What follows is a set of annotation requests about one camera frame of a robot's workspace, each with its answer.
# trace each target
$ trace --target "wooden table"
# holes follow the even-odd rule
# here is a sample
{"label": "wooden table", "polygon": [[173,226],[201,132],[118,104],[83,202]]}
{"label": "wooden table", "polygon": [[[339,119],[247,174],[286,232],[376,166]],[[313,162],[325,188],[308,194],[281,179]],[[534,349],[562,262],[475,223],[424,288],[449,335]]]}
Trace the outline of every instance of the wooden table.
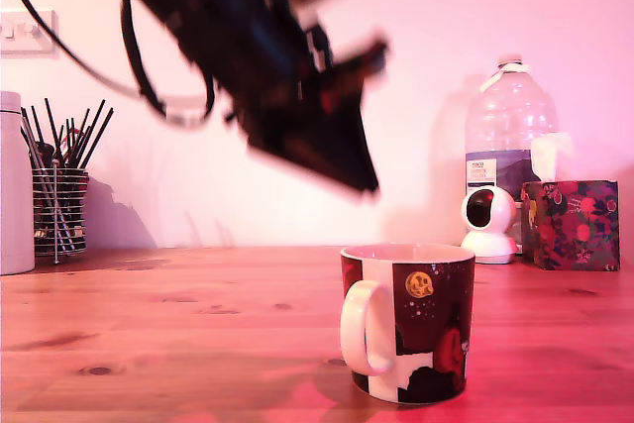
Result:
{"label": "wooden table", "polygon": [[3,423],[632,422],[634,275],[479,265],[467,390],[398,407],[339,352],[339,248],[89,252],[1,278]]}

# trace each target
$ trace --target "tissue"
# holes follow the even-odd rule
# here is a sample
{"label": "tissue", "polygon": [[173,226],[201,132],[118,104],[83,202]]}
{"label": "tissue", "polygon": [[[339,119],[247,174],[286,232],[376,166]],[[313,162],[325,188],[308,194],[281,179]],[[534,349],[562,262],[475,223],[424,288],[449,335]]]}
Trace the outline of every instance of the tissue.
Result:
{"label": "tissue", "polygon": [[544,182],[573,178],[575,146],[568,133],[550,133],[531,143],[533,173]]}

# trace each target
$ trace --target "light switch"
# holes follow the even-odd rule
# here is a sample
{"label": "light switch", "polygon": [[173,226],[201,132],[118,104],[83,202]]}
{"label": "light switch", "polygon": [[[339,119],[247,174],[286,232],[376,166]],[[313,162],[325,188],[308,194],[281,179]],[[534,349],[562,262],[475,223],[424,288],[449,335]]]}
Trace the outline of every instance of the light switch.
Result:
{"label": "light switch", "polygon": [[2,38],[7,40],[15,39],[15,27],[11,22],[2,25]]}
{"label": "light switch", "polygon": [[[57,33],[57,17],[53,10],[38,11]],[[52,55],[54,43],[26,10],[0,12],[0,44],[3,57]]]}

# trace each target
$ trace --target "mug rim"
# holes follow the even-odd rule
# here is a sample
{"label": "mug rim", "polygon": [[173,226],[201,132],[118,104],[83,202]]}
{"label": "mug rim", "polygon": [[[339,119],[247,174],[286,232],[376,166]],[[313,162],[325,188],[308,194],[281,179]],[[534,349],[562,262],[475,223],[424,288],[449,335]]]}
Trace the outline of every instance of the mug rim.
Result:
{"label": "mug rim", "polygon": [[476,258],[476,254],[471,250],[441,243],[375,243],[344,247],[340,254],[351,260],[376,260],[401,264],[450,264]]}

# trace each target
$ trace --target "security camera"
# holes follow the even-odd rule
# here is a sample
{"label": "security camera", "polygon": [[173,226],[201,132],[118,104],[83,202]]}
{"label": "security camera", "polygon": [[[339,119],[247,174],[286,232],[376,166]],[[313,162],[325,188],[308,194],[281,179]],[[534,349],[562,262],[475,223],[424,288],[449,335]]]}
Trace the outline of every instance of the security camera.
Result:
{"label": "security camera", "polygon": [[461,207],[469,232],[462,247],[475,253],[483,264],[506,264],[517,253],[515,240],[506,235],[515,221],[513,197],[500,187],[484,186],[470,191]]}

